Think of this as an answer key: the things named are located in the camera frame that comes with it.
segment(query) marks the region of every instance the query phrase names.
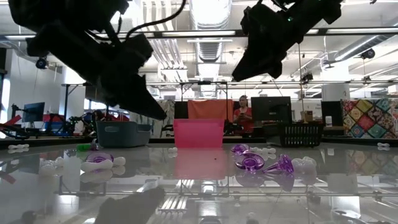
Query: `security camera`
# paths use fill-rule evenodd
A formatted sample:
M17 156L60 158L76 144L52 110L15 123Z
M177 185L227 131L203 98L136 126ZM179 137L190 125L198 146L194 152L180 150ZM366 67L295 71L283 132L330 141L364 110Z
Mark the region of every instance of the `security camera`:
M49 62L46 59L47 58L45 58L45 57L40 57L36 61L36 68L38 68L38 69L47 69L49 67Z

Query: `red curtain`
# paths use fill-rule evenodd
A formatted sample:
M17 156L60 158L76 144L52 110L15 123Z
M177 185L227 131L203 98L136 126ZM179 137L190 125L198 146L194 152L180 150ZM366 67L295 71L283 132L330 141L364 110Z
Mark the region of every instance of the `red curtain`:
M227 119L233 121L233 101L228 100L188 100L189 119Z

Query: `glass surface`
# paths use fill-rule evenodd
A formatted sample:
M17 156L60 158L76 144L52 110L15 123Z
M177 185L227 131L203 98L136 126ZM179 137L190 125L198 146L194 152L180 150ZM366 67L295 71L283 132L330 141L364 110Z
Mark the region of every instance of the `glass surface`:
M171 149L153 144L102 150L124 167L84 173L76 146L0 153L1 223L396 223L398 153L377 146L321 145L265 151L311 157L316 173L255 174L235 166L224 149ZM265 144L249 144L263 148ZM45 175L40 160L64 158Z

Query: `ceiling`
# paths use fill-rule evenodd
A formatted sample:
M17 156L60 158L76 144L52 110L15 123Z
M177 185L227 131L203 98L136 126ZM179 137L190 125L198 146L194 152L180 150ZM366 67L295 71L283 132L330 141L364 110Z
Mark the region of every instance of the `ceiling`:
M17 26L11 18L8 5L2 5L3 0L0 0L0 34L28 34L31 31ZM179 7L181 0L172 0L173 12ZM240 21L243 17L243 11L247 6L253 6L257 1L242 1L233 0L231 8L231 14L228 22L227 29L240 29ZM267 5L272 5L270 0L264 1ZM155 9L153 8L153 20L155 19ZM173 28L175 30L192 30L192 23L190 19L190 6L185 6L185 10L176 19L172 21ZM346 0L342 6L342 16L334 22L332 25L326 24L321 21L316 27L383 27L396 16L398 11L398 0L378 0L375 4L369 4L369 1L362 0ZM143 16L145 18L147 12L146 7L144 8ZM124 18L122 31L128 31L132 27L132 19L128 16ZM280 80L291 80L291 77L297 77L300 75L300 65L303 66L309 61L316 61L316 66L309 68L313 74L315 80L321 80L319 76L321 72L320 60L314 59L319 57L324 52L333 53L339 51L349 44L362 38L360 35L347 35L347 36L327 36L327 37L305 37L304 41L299 45L293 46L288 51L288 56L283 62L283 73L277 81ZM230 80L230 76L234 67L239 62L244 48L247 45L247 39L231 38L232 42L224 43L221 55L220 69L218 76L219 79ZM18 44L14 43L2 43L4 46L12 47ZM187 77L189 80L195 80L198 78L197 72L197 60L198 57L195 53L195 44L187 43L187 39L177 39L178 50L181 54L183 64L187 67ZM376 71L383 70L387 67L398 65L396 58L398 57L398 37L395 36L389 40L373 47L376 51L376 56L371 60L363 61L360 58L351 58L346 63L349 65L349 78L352 80L360 80L364 74L372 74ZM55 57L49 57L51 62L62 64L61 61ZM157 73L158 62L152 57L146 65L141 68L142 73ZM392 73L386 73L385 75L379 76L376 79L388 80L395 78L398 75L398 70ZM248 81L268 81L270 80L267 75L260 75L249 79Z

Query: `person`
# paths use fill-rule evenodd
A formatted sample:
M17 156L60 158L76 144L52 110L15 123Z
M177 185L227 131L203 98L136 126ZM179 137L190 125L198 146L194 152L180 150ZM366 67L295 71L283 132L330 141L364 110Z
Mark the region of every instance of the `person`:
M252 119L251 108L248 106L248 98L243 95L239 98L240 108L234 111L234 123L243 126L244 132L252 132L254 122Z

